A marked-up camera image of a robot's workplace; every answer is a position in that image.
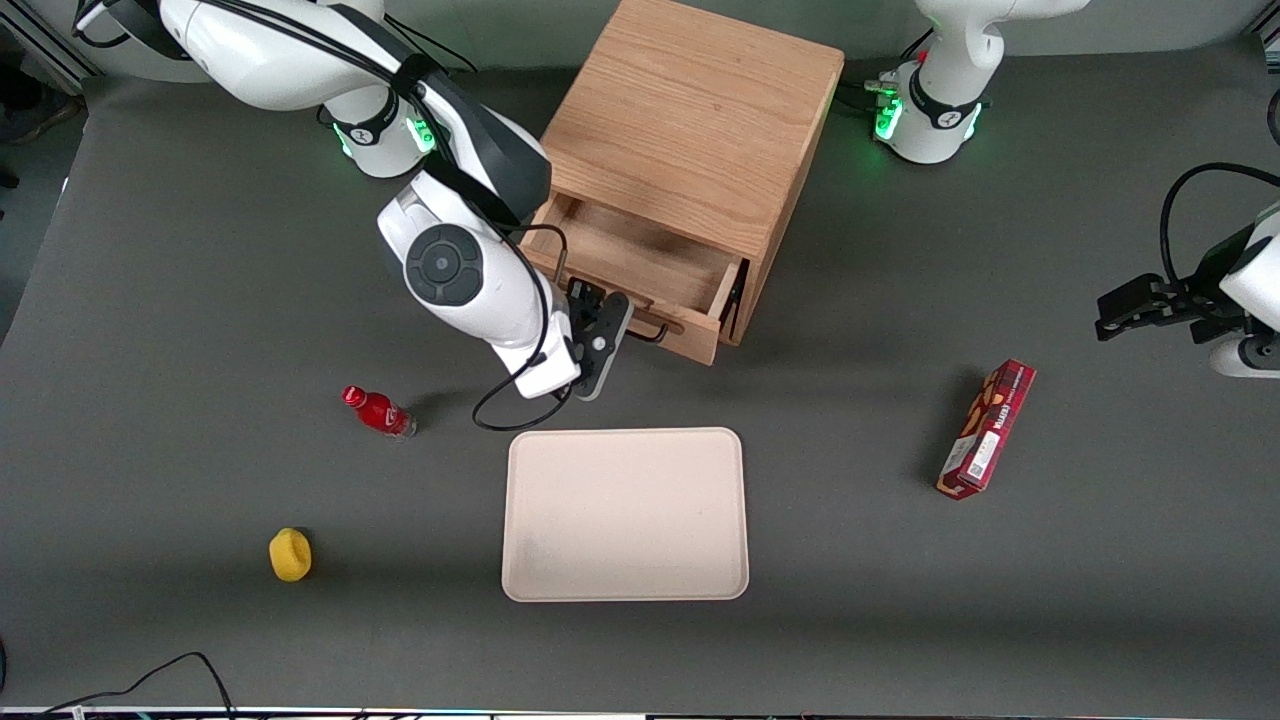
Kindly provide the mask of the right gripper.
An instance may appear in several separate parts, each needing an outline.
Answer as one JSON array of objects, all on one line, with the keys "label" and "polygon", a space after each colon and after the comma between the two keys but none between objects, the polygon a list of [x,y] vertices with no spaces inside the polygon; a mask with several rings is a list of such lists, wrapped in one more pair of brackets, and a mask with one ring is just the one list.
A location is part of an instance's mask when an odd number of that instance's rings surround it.
[{"label": "right gripper", "polygon": [[580,377],[573,395],[584,402],[599,397],[614,356],[634,315],[631,299],[622,292],[608,293],[603,287],[571,277],[566,288]]}]

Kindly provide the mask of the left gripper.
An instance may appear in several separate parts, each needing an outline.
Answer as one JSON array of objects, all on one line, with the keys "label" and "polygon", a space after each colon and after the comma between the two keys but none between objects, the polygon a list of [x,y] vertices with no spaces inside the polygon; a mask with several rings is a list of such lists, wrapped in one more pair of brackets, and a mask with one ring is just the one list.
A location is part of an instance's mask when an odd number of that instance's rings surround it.
[{"label": "left gripper", "polygon": [[1172,263],[1171,242],[1160,242],[1160,259],[1167,277],[1135,277],[1097,299],[1094,337],[1107,342],[1124,332],[1143,327],[1188,323],[1194,343],[1204,345],[1229,334],[1249,337],[1253,322],[1248,313],[1229,299],[1220,282],[1242,259],[1247,242],[1224,240],[1211,247],[1196,270],[1180,277]]}]

